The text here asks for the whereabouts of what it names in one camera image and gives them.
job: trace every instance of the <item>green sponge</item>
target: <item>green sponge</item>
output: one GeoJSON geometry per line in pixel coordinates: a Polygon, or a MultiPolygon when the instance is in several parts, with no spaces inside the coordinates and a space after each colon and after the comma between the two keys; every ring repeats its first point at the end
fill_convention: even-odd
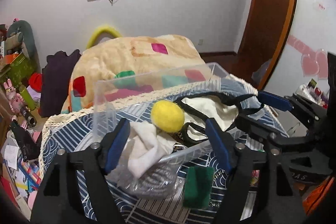
{"type": "Polygon", "coordinates": [[[209,206],[214,169],[212,167],[189,167],[184,185],[183,206],[203,209],[209,206]]]}

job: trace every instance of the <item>blue gripper pad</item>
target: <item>blue gripper pad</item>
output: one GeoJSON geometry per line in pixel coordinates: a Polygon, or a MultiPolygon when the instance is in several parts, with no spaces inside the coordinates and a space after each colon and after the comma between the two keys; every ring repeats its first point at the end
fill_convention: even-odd
{"type": "Polygon", "coordinates": [[[214,118],[206,120],[205,135],[208,136],[219,167],[229,173],[235,167],[232,165],[232,160],[235,157],[233,148],[235,141],[232,136],[227,132],[223,132],[214,118]]]}
{"type": "Polygon", "coordinates": [[[258,92],[258,101],[281,111],[292,109],[292,105],[287,99],[266,91],[258,92]]]}
{"type": "Polygon", "coordinates": [[[107,154],[106,163],[104,167],[106,174],[108,174],[117,167],[120,155],[124,150],[130,131],[131,127],[129,124],[129,120],[122,119],[118,123],[115,130],[111,133],[108,133],[108,134],[115,134],[115,138],[107,154]]]}

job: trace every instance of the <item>dark wooden floor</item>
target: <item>dark wooden floor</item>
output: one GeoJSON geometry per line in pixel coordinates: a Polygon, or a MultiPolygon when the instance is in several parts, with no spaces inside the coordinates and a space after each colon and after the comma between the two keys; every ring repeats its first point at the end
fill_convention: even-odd
{"type": "Polygon", "coordinates": [[[251,70],[246,69],[254,67],[253,61],[250,57],[231,54],[231,55],[206,56],[202,57],[202,59],[206,63],[217,62],[228,73],[231,73],[239,78],[244,79],[246,82],[250,83],[255,88],[257,87],[256,83],[251,79],[251,72],[250,72],[251,70]]]}

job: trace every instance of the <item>beige blanket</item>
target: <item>beige blanket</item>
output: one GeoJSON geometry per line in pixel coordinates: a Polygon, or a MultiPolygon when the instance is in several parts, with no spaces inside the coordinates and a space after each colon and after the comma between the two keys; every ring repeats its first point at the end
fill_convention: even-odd
{"type": "Polygon", "coordinates": [[[204,61],[193,43],[179,35],[119,37],[100,43],[84,51],[76,64],[62,113],[91,107],[98,80],[199,64],[204,61]],[[81,76],[85,79],[85,94],[73,89],[74,80],[81,76]]]}

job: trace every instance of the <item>cream lace edge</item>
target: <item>cream lace edge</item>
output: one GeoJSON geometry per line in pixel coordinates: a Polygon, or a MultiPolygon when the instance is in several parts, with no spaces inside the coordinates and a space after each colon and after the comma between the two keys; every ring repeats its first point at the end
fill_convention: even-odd
{"type": "MultiPolygon", "coordinates": [[[[232,74],[230,74],[230,77],[232,77],[235,81],[242,83],[245,87],[245,90],[248,93],[252,93],[255,95],[258,94],[258,90],[254,88],[251,84],[247,83],[245,80],[238,78],[232,74]]],[[[195,83],[186,84],[186,85],[178,85],[172,88],[156,90],[150,93],[143,93],[143,94],[136,95],[136,96],[129,96],[123,99],[115,100],[112,102],[112,104],[116,110],[119,110],[121,108],[130,106],[130,105],[140,104],[140,103],[144,103],[147,101],[154,101],[154,100],[164,98],[170,95],[179,94],[183,91],[193,89],[202,83],[204,82],[201,81],[201,82],[195,82],[195,83]]],[[[275,117],[275,115],[273,114],[273,112],[271,111],[268,105],[265,105],[265,109],[269,112],[272,118],[280,124],[282,130],[285,131],[285,129],[283,128],[279,120],[275,117]]],[[[51,135],[51,127],[64,126],[79,117],[82,117],[86,114],[93,113],[94,110],[95,110],[95,107],[92,106],[90,108],[81,109],[80,111],[77,111],[77,112],[71,112],[69,114],[60,114],[60,115],[49,117],[49,119],[44,124],[43,130],[42,130],[42,142],[41,142],[40,155],[39,155],[39,168],[40,168],[40,178],[41,179],[44,176],[43,150],[44,150],[44,146],[46,145],[46,142],[48,141],[51,135]]]]}

